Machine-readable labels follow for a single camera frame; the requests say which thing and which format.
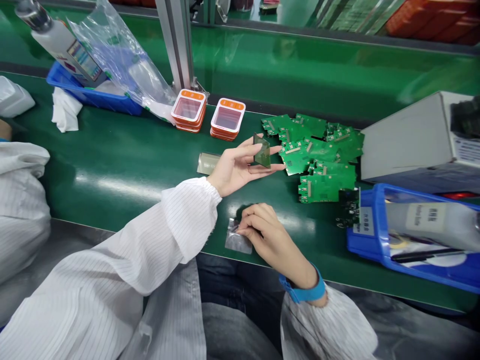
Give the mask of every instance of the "white cardboard box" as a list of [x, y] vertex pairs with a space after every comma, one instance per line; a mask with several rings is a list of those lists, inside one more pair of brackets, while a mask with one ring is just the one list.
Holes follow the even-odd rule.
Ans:
[[450, 132], [450, 105], [472, 99], [436, 92], [364, 129], [361, 179], [425, 193], [480, 194], [480, 142]]

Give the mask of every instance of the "person's left hand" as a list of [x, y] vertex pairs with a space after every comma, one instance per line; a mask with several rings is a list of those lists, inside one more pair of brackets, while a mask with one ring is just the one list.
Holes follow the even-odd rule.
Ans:
[[[284, 164], [271, 164], [268, 169], [262, 165], [250, 166], [261, 149], [262, 144], [253, 145], [253, 136], [242, 142], [238, 147], [223, 152], [213, 173], [206, 179], [212, 184], [222, 198], [234, 193], [252, 180], [260, 179], [277, 171], [285, 169]], [[272, 146], [270, 155], [278, 153], [282, 146]]]
[[12, 140], [12, 128], [2, 119], [0, 119], [0, 139]]

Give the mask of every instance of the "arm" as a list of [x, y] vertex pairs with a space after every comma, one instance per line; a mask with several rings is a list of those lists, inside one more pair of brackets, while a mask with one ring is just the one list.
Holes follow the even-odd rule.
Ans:
[[11, 137], [0, 120], [0, 284], [30, 265], [50, 235], [50, 209], [38, 181], [50, 155]]
[[117, 359], [142, 317], [143, 296], [204, 246], [221, 196], [275, 172], [248, 166], [261, 148], [252, 142], [226, 150], [208, 180], [163, 191], [161, 203], [120, 232], [63, 259], [0, 333], [0, 359]]
[[[293, 288], [312, 289], [323, 282], [271, 206], [246, 208], [238, 233], [247, 236]], [[281, 319], [285, 359], [308, 359], [311, 352], [320, 359], [373, 359], [378, 340], [369, 322], [348, 296], [326, 285], [325, 292], [310, 302], [297, 304], [285, 294]]]

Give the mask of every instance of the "sleeve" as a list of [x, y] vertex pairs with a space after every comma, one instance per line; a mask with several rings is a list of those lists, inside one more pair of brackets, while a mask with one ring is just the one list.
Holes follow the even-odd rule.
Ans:
[[26, 268], [50, 235], [50, 209], [38, 178], [50, 155], [23, 142], [0, 142], [0, 284]]
[[220, 200], [205, 177], [184, 181], [100, 245], [63, 259], [0, 333], [0, 359], [117, 359], [143, 297], [200, 252]]
[[285, 294], [281, 313], [283, 358], [375, 359], [378, 339], [368, 320], [348, 296], [327, 285], [325, 288], [328, 302], [324, 307], [296, 304]]

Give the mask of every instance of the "orange and white box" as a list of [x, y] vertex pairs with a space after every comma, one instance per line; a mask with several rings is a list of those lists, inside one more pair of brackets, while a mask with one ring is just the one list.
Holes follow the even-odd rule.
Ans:
[[227, 141], [234, 140], [239, 134], [245, 109], [243, 102], [222, 97], [210, 122], [210, 135]]
[[205, 116], [207, 97], [202, 92], [183, 89], [178, 94], [171, 110], [180, 130], [198, 133]]

